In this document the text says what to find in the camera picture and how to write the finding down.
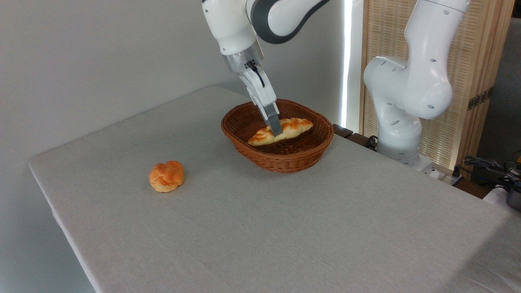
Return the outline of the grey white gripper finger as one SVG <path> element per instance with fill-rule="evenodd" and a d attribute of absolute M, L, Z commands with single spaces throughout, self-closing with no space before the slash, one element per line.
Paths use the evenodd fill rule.
<path fill-rule="evenodd" d="M 255 105 L 260 111 L 266 125 L 270 127 L 273 135 L 275 137 L 281 135 L 283 133 L 283 129 L 278 117 L 279 110 L 277 108 L 276 102 L 270 103 L 267 106 L 263 106 L 260 102 L 255 103 Z"/>

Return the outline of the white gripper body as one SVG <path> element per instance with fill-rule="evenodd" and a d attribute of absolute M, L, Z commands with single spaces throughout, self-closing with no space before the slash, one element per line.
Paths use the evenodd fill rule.
<path fill-rule="evenodd" d="M 247 69 L 239 73 L 239 77 L 245 83 L 254 104 L 260 102 L 263 106 L 267 106 L 276 101 L 275 91 L 262 68 Z"/>

